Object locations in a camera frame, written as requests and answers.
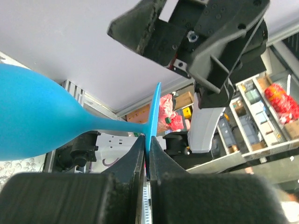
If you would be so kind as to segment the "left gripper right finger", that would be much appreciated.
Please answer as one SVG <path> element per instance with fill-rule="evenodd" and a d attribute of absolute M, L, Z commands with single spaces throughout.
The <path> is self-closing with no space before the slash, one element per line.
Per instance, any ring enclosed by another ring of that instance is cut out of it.
<path fill-rule="evenodd" d="M 274 187 L 249 174 L 190 174 L 151 139 L 155 224 L 285 224 Z"/>

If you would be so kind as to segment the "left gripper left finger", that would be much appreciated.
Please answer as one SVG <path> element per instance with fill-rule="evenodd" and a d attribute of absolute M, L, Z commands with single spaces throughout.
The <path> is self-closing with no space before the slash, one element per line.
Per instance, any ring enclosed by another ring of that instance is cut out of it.
<path fill-rule="evenodd" d="M 19 173 L 0 194 L 3 224 L 139 224 L 145 137 L 101 173 Z"/>

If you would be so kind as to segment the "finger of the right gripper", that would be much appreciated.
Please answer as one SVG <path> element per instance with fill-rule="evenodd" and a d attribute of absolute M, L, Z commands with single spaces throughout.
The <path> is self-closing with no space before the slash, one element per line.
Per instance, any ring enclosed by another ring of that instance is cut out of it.
<path fill-rule="evenodd" d="M 192 53 L 186 50 L 191 30 L 194 2 L 180 0 L 170 19 L 159 18 L 164 0 L 141 0 L 132 9 L 111 21 L 107 34 L 136 54 L 169 68 L 176 59 L 190 64 Z"/>

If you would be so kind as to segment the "blue wine glass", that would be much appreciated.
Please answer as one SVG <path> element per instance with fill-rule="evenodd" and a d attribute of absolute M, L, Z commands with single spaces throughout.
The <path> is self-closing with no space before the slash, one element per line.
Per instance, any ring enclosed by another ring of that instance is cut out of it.
<path fill-rule="evenodd" d="M 13 161 L 51 152 L 92 130 L 143 133 L 145 162 L 157 134 L 161 86 L 158 84 L 146 124 L 90 114 L 62 86 L 32 70 L 0 66 L 0 159 Z"/>

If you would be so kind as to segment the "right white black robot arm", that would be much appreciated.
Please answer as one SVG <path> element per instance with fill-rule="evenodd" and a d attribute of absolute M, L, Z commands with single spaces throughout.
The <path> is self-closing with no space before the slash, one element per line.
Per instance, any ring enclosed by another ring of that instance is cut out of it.
<path fill-rule="evenodd" d="M 107 34 L 131 51 L 194 80 L 191 127 L 169 134 L 166 151 L 210 151 L 217 123 L 238 82 L 265 70 L 268 0 L 180 0 L 169 20 L 164 0 L 142 0 L 111 21 Z"/>

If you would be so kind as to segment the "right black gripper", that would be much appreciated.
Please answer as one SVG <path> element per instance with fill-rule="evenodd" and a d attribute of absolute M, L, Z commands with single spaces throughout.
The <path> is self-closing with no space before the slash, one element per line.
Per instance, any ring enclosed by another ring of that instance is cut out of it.
<path fill-rule="evenodd" d="M 195 80 L 199 107 L 226 107 L 245 61 L 259 57 L 268 31 L 266 0 L 180 0 L 168 23 L 173 53 L 168 68 Z"/>

